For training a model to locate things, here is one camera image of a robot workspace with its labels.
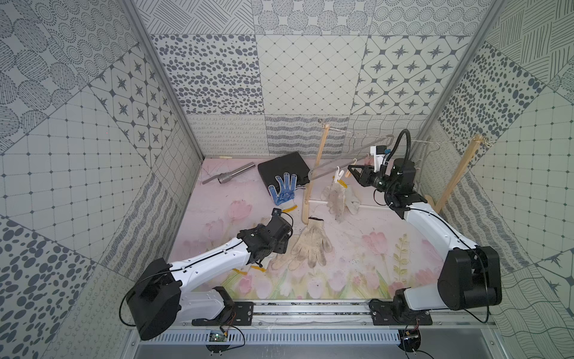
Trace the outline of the white clothes peg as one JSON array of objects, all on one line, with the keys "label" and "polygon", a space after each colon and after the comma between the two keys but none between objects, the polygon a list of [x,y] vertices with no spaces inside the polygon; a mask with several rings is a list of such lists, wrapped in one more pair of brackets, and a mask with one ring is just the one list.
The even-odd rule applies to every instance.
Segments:
[{"label": "white clothes peg", "polygon": [[333,182],[339,182],[345,175],[345,170],[341,169],[339,166],[336,167],[336,173],[333,177]]}]

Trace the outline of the grey clip hanger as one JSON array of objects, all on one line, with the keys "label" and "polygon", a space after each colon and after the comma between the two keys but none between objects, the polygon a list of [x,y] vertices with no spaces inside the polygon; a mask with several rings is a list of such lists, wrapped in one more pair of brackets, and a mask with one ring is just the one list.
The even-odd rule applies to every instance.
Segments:
[{"label": "grey clip hanger", "polygon": [[348,165],[352,165],[355,161],[363,160],[369,156],[370,147],[377,145],[389,146],[395,140],[394,135],[384,136],[376,141],[367,143],[367,145],[359,147],[351,152],[343,153],[342,155],[329,159],[326,162],[320,162],[308,173],[309,181],[312,182],[321,177],[333,173],[337,168],[343,169]]}]

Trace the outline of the beige knit gloves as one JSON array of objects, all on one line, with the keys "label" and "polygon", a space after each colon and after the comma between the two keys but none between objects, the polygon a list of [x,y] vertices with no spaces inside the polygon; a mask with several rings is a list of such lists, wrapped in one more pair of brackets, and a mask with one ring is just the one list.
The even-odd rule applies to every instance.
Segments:
[{"label": "beige knit gloves", "polygon": [[317,265],[326,266],[326,254],[332,250],[330,239],[324,230],[324,220],[309,217],[301,234],[296,239],[290,239],[287,252],[278,254],[270,262],[270,268],[278,271],[286,267],[289,271],[295,271],[304,263],[311,269]]}]

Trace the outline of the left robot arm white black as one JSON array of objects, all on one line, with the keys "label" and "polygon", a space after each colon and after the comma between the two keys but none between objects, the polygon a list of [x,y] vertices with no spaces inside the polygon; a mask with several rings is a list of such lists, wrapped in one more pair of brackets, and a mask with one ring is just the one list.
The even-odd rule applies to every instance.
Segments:
[{"label": "left robot arm white black", "polygon": [[273,209],[267,223],[240,230],[211,251],[173,263],[152,261],[121,302],[132,315],[131,327],[141,340],[151,340],[176,323],[230,323],[236,304],[229,293],[223,287],[206,292],[198,287],[233,269],[261,266],[271,254],[285,254],[292,235],[291,215]]}]

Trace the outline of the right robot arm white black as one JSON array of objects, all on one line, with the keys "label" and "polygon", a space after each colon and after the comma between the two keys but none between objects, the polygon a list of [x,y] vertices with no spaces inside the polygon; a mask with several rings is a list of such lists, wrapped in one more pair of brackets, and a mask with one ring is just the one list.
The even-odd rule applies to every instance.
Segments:
[{"label": "right robot arm white black", "polygon": [[414,188],[411,134],[399,133],[405,142],[403,157],[396,157],[398,145],[371,148],[373,165],[349,165],[348,171],[363,187],[384,194],[385,205],[400,219],[422,233],[442,260],[438,279],[417,288],[400,289],[393,298],[395,315],[403,312],[449,309],[470,311],[490,308],[502,302],[500,258],[490,246],[480,246],[455,230],[439,216]]}]

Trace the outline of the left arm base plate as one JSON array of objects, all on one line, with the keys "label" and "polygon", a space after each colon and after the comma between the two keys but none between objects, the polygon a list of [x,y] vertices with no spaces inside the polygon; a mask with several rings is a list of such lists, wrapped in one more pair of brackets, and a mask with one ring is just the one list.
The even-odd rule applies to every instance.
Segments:
[{"label": "left arm base plate", "polygon": [[254,315],[253,302],[235,302],[233,306],[225,305],[224,309],[213,320],[192,320],[193,326],[251,326]]}]

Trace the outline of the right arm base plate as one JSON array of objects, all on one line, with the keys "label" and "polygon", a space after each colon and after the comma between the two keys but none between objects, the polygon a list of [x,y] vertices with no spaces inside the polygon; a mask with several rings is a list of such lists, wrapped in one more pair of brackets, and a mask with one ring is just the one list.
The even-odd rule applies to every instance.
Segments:
[{"label": "right arm base plate", "polygon": [[368,305],[373,325],[433,325],[428,311],[413,311],[406,305],[379,299],[372,299]]}]

